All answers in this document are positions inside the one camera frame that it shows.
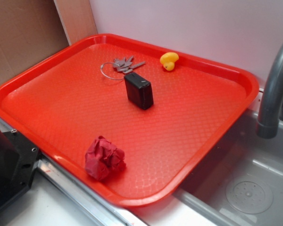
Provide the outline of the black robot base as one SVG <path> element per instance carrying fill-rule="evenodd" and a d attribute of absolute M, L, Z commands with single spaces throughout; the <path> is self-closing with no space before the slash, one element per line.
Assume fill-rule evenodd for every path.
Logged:
<path fill-rule="evenodd" d="M 31 188 L 40 154 L 22 133 L 0 130 L 0 212 Z"/>

